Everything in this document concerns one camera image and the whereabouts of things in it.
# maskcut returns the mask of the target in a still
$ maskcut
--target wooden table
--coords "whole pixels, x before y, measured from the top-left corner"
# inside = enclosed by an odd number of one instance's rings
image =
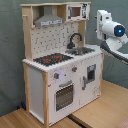
[[[71,114],[87,128],[115,128],[128,118],[128,89],[102,81],[102,96]],[[44,128],[31,114],[19,109],[0,118],[0,128]],[[50,128],[80,128],[67,117]]]
[[[19,109],[0,118],[0,128],[44,128],[31,114]],[[64,118],[50,128],[81,128],[69,118]]]
[[[71,115],[87,128],[115,128],[128,118],[128,89],[102,81],[102,96]]]

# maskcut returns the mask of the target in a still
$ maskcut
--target cabinet handle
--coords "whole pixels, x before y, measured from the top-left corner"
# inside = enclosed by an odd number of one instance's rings
[[[68,16],[68,19],[71,19],[71,17],[72,17],[72,7],[68,6],[68,10],[70,11],[70,15]]]
[[[72,80],[68,81],[66,84],[61,84],[59,87],[66,87],[72,83]]]
[[[85,88],[86,88],[86,81],[87,81],[87,79],[85,78],[85,76],[83,76],[83,80],[84,80],[84,87],[82,87],[82,90],[85,90]]]

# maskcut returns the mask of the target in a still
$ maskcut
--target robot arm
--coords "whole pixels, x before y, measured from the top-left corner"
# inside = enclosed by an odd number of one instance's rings
[[[128,42],[125,28],[123,25],[113,22],[111,13],[104,10],[97,12],[97,38],[103,40],[100,46],[103,53],[128,64],[128,54],[117,51]]]

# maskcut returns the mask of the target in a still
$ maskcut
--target toy kitchen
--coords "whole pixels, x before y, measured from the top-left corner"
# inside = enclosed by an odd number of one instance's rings
[[[101,95],[104,56],[85,43],[90,5],[21,5],[26,108],[46,127]]]

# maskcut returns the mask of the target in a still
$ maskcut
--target wall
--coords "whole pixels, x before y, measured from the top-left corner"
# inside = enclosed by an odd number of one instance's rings
[[[23,26],[20,4],[45,2],[72,2],[78,0],[0,0],[0,116],[16,109],[25,101],[22,59],[24,55]],[[87,22],[86,43],[100,45],[96,38],[97,10],[112,13],[114,21],[128,30],[128,0],[81,0],[91,1],[90,20]],[[128,45],[120,51],[127,53]],[[103,79],[128,88],[128,66],[105,56]]]

